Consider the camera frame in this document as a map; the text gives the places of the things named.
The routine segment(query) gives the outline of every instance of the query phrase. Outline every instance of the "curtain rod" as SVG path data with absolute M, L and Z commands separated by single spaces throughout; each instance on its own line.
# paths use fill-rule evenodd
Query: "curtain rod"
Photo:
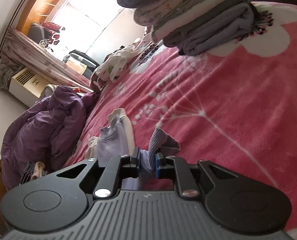
M 9 30 L 9 28 L 10 28 L 10 27 L 12 26 L 12 24 L 14 23 L 15 18 L 16 18 L 16 16 L 18 15 L 18 12 L 19 12 L 19 10 L 21 9 L 21 7 L 22 7 L 22 5 L 23 5 L 24 2 L 25 2 L 25 0 L 21 0 L 21 1 L 19 2 L 19 4 L 18 4 L 17 7 L 16 7 L 15 12 L 14 12 L 13 15 L 12 15 L 12 18 L 11 18 L 9 24 L 8 24 L 7 27 L 6 27 L 6 31 L 5 31 L 5 33 L 4 33 L 4 35 L 3 35 L 3 38 L 2 38 L 2 41 L 1 41 L 1 44 L 0 44 L 0 58 L 1 58 L 1 52 L 2 52 L 3 46 L 4 46 L 4 43 L 5 43 L 5 37 L 6 37 L 6 34 L 7 34 L 8 30 Z

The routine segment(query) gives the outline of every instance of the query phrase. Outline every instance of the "bed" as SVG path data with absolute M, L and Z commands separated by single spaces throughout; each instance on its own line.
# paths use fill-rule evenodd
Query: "bed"
M 255 5 L 263 20 L 250 35 L 196 57 L 159 44 L 109 83 L 64 166 L 85 159 L 90 137 L 124 108 L 136 146 L 147 149 L 160 127 L 188 163 L 208 159 L 283 191 L 292 202 L 285 230 L 297 239 L 297 6 Z

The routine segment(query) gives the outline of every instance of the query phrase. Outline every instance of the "ridged black surface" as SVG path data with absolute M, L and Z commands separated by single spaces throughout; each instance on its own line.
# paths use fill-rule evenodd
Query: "ridged black surface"
M 124 191 L 96 201 L 88 215 L 67 229 L 49 234 L 16 230 L 5 240 L 239 240 L 290 239 L 279 231 L 266 236 L 243 236 L 216 225 L 203 206 L 179 198 L 174 191 Z

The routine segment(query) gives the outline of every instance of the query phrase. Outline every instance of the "stack of folded clothes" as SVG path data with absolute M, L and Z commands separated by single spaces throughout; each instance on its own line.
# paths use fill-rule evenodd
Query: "stack of folded clothes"
M 151 40 L 197 55 L 252 31 L 257 15 L 250 0 L 117 0 L 135 8 L 134 21 L 152 26 Z

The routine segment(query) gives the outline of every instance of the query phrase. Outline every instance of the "purple comforter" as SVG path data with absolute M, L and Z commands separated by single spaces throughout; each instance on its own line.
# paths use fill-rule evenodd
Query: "purple comforter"
M 53 172 L 61 169 L 74 151 L 86 117 L 99 93 L 80 98 L 69 87 L 59 86 L 18 117 L 7 129 L 1 150 L 2 176 L 7 189 L 19 184 L 29 160 L 45 163 Z

